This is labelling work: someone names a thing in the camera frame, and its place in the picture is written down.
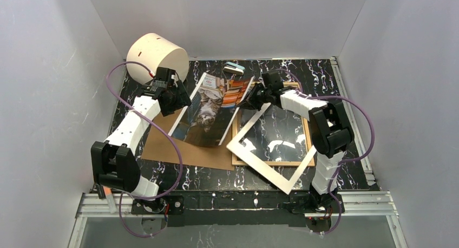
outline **brown cardboard sheet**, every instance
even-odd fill
[[[179,117],[180,110],[169,116],[158,115],[153,121],[165,132],[169,132]],[[234,170],[232,165],[232,153],[226,148],[231,141],[231,133],[227,133],[223,143],[216,147],[198,147],[189,143],[174,139],[182,154],[184,165],[200,166],[207,168]],[[179,163],[179,158],[172,144],[156,128],[151,127],[148,134],[142,159],[157,160],[169,163]]]

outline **black marble surface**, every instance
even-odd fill
[[[239,130],[255,112],[241,110]],[[298,162],[307,154],[301,116],[277,106],[270,106],[239,142],[262,161]]]
[[[185,86],[190,94],[203,72],[208,74],[231,78],[231,75],[222,73],[222,66],[226,61],[190,61],[189,72]],[[261,81],[260,74],[271,69],[284,68],[291,71],[299,79],[306,94],[313,96],[339,95],[338,86],[333,75],[329,60],[250,60],[233,61],[246,68],[245,77],[254,75],[255,81]],[[294,82],[288,74],[282,74],[284,81]],[[140,84],[126,76],[121,90],[121,97],[132,103],[135,98],[135,91]],[[127,112],[127,108],[118,103],[113,118],[112,131],[120,124]],[[178,176],[179,166],[165,162],[143,160],[140,158],[146,136],[146,131],[136,151],[136,159],[141,168],[142,175],[151,181],[156,181],[160,190],[170,188]],[[357,156],[357,148],[352,145],[346,153],[346,158]],[[295,171],[294,167],[276,167],[276,170],[286,178],[290,178]],[[314,168],[307,168],[294,186],[295,190],[308,190],[314,177]],[[360,162],[351,162],[342,166],[338,175],[338,184],[341,190],[368,190],[369,186]],[[266,191],[277,190],[269,181],[261,177],[250,167],[236,167],[234,171],[203,168],[196,166],[184,166],[183,175],[177,190],[195,191]]]

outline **magazine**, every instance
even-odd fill
[[[204,73],[190,96],[191,105],[182,109],[169,135],[197,146],[220,145],[252,81],[253,77],[227,80]]]

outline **red wire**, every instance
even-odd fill
[[[169,204],[167,204],[166,211],[164,213],[165,216],[167,215],[167,212],[169,212]]]
[[[333,207],[330,207],[330,214],[328,217],[326,217],[327,219],[331,217],[331,214],[333,213]]]

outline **floor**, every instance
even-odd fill
[[[226,61],[190,61],[189,73],[186,80],[186,88],[190,94],[203,72],[214,76],[225,76],[222,74],[222,65]],[[291,71],[299,79],[303,90],[313,96],[339,95],[339,89],[329,60],[244,60],[234,61],[246,68],[245,77],[254,75],[255,81],[259,81],[260,74],[271,69],[284,68]],[[288,74],[283,74],[284,81],[294,82]],[[121,96],[132,103],[135,92],[140,85],[127,76],[121,90]],[[118,103],[113,118],[113,131],[122,121],[126,114],[126,107]],[[168,164],[159,161],[143,160],[140,154],[148,132],[141,140],[136,151],[137,162],[141,167],[144,177],[156,180],[161,190],[170,188],[178,175],[178,165]],[[346,154],[346,158],[353,158],[357,148],[352,145]],[[295,168],[277,167],[279,173],[290,178]],[[314,176],[314,168],[305,170],[300,180],[295,184],[295,190],[308,190]],[[365,174],[360,162],[343,165],[338,183],[341,190],[368,190],[370,187],[366,182]],[[236,167],[234,171],[224,171],[212,168],[195,166],[184,166],[183,176],[177,190],[185,191],[271,191],[277,190],[275,186],[258,175],[250,167]]]

